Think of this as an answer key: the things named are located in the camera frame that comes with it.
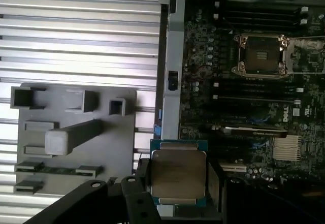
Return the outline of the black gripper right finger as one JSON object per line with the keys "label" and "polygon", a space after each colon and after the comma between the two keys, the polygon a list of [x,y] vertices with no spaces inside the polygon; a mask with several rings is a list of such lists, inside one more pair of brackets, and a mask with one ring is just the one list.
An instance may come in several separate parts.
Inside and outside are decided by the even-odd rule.
{"label": "black gripper right finger", "polygon": [[208,189],[222,223],[324,223],[324,184],[246,181],[208,164]]}

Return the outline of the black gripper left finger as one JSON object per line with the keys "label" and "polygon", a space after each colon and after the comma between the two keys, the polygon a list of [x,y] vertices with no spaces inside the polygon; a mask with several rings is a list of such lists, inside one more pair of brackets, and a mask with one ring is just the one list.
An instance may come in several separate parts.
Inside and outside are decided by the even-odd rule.
{"label": "black gripper left finger", "polygon": [[135,175],[85,182],[27,223],[160,223],[149,172],[150,159],[142,158]]}

